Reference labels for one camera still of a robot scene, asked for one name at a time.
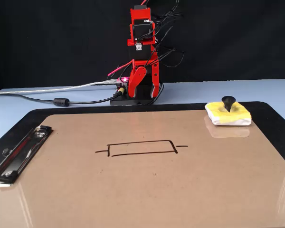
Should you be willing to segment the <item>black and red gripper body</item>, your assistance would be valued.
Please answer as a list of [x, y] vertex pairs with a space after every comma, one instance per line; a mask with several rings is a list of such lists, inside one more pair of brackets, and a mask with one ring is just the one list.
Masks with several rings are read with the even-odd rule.
[[129, 56], [131, 69], [139, 66], [159, 69], [158, 53], [153, 45], [142, 45], [141, 50], [137, 50], [135, 45], [129, 46]]

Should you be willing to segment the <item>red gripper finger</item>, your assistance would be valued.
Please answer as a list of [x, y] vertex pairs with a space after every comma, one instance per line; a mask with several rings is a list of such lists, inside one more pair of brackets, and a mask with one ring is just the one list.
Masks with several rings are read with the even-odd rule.
[[147, 73], [147, 69], [143, 66], [134, 68], [129, 80], [129, 96], [135, 97], [136, 87], [141, 83]]
[[159, 64], [152, 64], [152, 91], [151, 98], [155, 98], [159, 92]]

